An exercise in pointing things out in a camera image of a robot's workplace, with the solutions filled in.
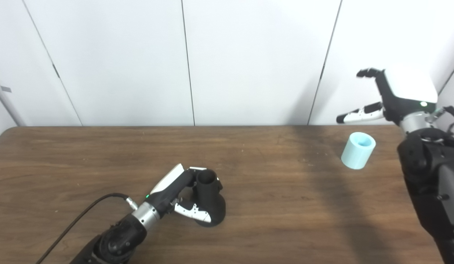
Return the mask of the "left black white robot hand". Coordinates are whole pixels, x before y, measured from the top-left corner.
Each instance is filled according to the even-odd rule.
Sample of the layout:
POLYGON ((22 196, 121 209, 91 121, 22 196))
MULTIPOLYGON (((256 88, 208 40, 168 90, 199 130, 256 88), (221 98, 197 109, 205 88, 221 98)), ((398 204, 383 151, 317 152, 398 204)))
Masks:
POLYGON ((222 184, 213 170, 184 169, 177 164, 156 184, 133 216, 146 229, 172 212, 193 219, 202 227, 215 227, 226 216, 221 190, 222 184))

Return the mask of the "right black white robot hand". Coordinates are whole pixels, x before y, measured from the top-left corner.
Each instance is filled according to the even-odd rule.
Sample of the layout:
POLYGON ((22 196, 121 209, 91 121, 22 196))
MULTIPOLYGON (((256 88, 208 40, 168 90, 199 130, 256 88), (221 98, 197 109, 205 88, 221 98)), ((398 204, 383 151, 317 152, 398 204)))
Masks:
POLYGON ((338 124, 386 119, 398 125, 414 113, 432 113, 438 102, 431 77, 413 67, 395 66, 384 70, 369 67, 356 77, 374 78, 381 101, 336 117, 338 124))

